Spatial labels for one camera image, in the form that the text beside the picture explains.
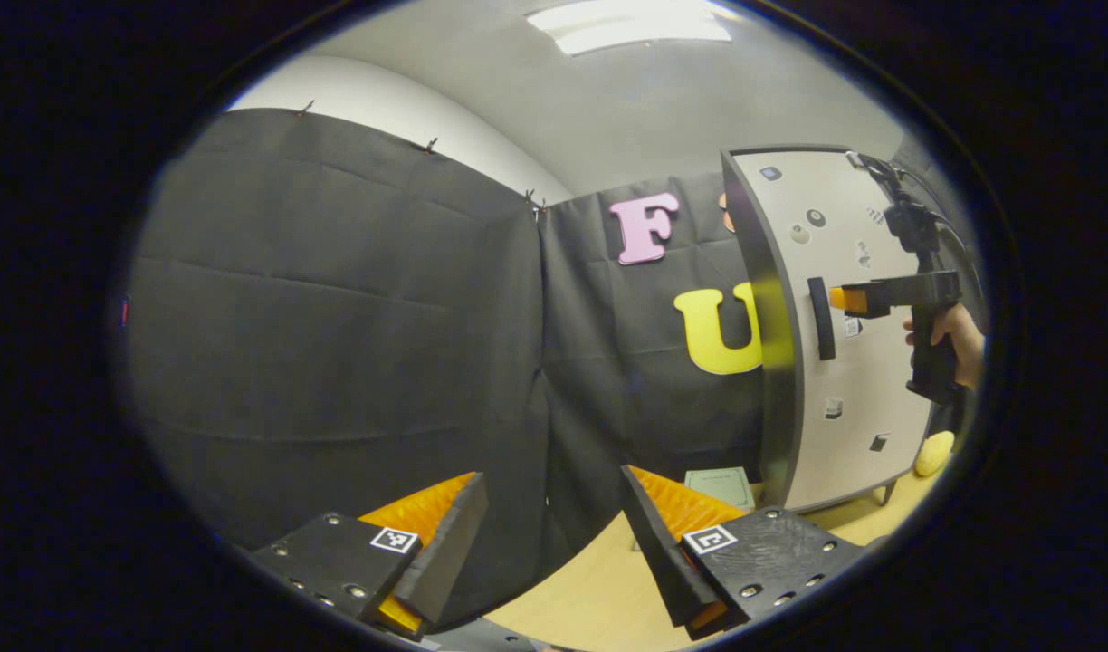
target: black fabric backdrop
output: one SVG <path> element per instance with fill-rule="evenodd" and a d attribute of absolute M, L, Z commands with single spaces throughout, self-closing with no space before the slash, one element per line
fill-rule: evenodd
<path fill-rule="evenodd" d="M 746 467 L 758 481 L 762 370 L 716 376 L 687 353 L 678 294 L 719 289 L 725 346 L 751 338 L 748 279 L 724 226 L 720 174 L 645 181 L 577 197 L 538 220 L 546 281 L 542 374 L 550 381 L 546 489 L 571 550 L 591 543 L 619 511 L 619 466 L 683 480 L 687 470 Z M 619 264 L 616 202 L 671 193 L 660 259 Z"/>
<path fill-rule="evenodd" d="M 530 585 L 546 397 L 517 194 L 330 116 L 228 112 L 162 175 L 129 293 L 137 417 L 225 540 L 484 471 L 443 620 Z"/>

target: white wall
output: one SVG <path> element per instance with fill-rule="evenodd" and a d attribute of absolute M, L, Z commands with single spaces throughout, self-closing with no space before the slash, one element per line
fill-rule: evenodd
<path fill-rule="evenodd" d="M 427 145 L 470 165 L 485 176 L 538 203 L 574 197 L 561 181 L 499 131 L 412 79 L 338 57 L 299 57 L 250 88 L 228 108 L 300 109 L 315 100 L 310 114 L 336 116 Z"/>

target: black handle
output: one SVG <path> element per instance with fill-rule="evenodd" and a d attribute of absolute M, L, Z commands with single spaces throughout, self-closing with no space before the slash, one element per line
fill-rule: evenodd
<path fill-rule="evenodd" d="M 952 404 L 961 393 L 952 338 L 944 335 L 938 345 L 932 346 L 936 315 L 953 305 L 913 306 L 913 379 L 907 388 L 940 405 Z"/>
<path fill-rule="evenodd" d="M 819 336 L 819 359 L 835 359 L 835 334 L 832 330 L 832 309 L 828 303 L 828 288 L 823 278 L 808 278 L 811 289 L 811 309 L 815 314 L 815 334 Z"/>

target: letter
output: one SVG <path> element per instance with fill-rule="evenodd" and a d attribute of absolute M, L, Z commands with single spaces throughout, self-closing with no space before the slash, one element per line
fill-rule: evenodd
<path fill-rule="evenodd" d="M 650 217 L 646 211 L 654 210 Z M 649 263 L 666 255 L 666 248 L 655 243 L 652 232 L 659 240 L 670 237 L 670 217 L 664 210 L 678 211 L 679 201 L 670 193 L 660 193 L 652 197 L 617 202 L 611 206 L 612 214 L 619 218 L 623 231 L 623 253 L 620 264 Z"/>
<path fill-rule="evenodd" d="M 759 315 L 756 313 L 751 284 L 736 285 L 731 294 L 745 303 L 748 322 L 751 323 L 751 343 L 739 349 L 729 349 L 724 344 L 724 329 L 719 323 L 719 304 L 724 303 L 724 293 L 718 289 L 691 289 L 675 297 L 675 308 L 683 313 L 690 360 L 708 374 L 743 374 L 762 363 Z"/>

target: yellow letter u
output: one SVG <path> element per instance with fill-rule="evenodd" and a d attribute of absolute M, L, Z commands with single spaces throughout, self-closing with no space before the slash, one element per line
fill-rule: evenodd
<path fill-rule="evenodd" d="M 724 329 L 719 324 L 719 304 L 724 303 L 724 293 L 718 289 L 691 289 L 675 297 L 675 308 L 683 313 L 690 359 L 704 371 L 720 376 L 751 371 L 762 363 L 759 317 L 751 284 L 736 285 L 731 294 L 748 306 L 748 322 L 751 323 L 751 343 L 737 349 L 729 349 L 724 344 Z"/>

